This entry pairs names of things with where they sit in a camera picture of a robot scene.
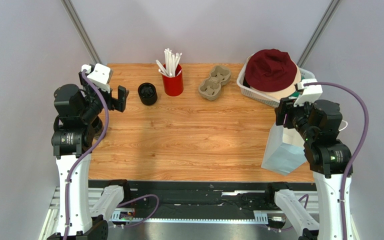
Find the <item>gift bag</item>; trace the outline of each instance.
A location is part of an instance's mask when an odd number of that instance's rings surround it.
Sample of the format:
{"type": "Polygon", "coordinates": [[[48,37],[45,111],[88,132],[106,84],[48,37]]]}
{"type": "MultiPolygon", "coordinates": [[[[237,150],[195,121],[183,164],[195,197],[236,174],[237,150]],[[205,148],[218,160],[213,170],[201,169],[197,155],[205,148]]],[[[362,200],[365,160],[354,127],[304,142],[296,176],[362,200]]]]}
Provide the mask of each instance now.
{"type": "Polygon", "coordinates": [[[284,176],[288,175],[306,162],[304,143],[294,128],[287,129],[273,124],[261,167],[284,176]]]}

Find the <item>gray floor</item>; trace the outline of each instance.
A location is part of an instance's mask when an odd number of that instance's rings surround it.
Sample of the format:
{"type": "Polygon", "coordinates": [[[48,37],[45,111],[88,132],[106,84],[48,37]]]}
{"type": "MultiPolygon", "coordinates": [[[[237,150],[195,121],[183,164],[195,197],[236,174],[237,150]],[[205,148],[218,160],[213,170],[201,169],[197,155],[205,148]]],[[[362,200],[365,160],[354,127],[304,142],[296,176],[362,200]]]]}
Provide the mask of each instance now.
{"type": "Polygon", "coordinates": [[[108,240],[297,240],[294,230],[275,233],[255,224],[157,223],[110,228],[108,240]]]}

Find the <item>maroon hat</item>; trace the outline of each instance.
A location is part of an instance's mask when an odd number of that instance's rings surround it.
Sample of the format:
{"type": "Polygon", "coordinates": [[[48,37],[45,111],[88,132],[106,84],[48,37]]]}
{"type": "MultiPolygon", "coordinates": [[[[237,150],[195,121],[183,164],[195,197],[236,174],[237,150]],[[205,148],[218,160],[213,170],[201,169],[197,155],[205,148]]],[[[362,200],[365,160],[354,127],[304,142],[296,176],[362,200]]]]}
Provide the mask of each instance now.
{"type": "Polygon", "coordinates": [[[256,52],[245,68],[247,83],[263,92],[278,92],[293,84],[298,69],[287,52],[265,49],[256,52]]]}

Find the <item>white wall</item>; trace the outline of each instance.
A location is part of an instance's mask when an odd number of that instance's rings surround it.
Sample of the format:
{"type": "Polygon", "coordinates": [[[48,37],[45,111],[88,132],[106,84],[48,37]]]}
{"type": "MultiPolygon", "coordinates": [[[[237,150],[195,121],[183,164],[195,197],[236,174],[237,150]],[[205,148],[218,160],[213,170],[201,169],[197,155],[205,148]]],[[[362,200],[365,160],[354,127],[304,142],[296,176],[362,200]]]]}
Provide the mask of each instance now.
{"type": "MultiPolygon", "coordinates": [[[[369,110],[369,132],[354,167],[351,212],[361,240],[384,239],[384,1],[342,1],[310,55],[305,69],[318,81],[355,90],[369,110]]],[[[322,98],[340,103],[349,127],[340,139],[356,148],[363,114],[339,89],[324,87],[322,98]]]]}
{"type": "Polygon", "coordinates": [[[261,49],[298,61],[330,0],[72,0],[104,63],[242,63],[261,49]]]}
{"type": "Polygon", "coordinates": [[[0,0],[0,240],[35,240],[58,172],[53,92],[91,62],[61,2],[0,0]]]}

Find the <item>red cup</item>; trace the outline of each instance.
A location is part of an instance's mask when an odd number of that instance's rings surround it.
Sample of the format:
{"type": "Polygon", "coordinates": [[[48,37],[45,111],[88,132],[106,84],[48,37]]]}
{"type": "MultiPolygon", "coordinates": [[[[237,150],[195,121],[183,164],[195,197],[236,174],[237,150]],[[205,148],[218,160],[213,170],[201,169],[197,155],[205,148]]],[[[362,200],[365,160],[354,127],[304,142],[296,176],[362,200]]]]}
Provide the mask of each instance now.
{"type": "Polygon", "coordinates": [[[162,75],[162,82],[164,83],[164,91],[168,96],[179,96],[183,93],[183,71],[182,67],[177,65],[177,68],[175,70],[175,76],[173,77],[167,77],[162,75]]]}

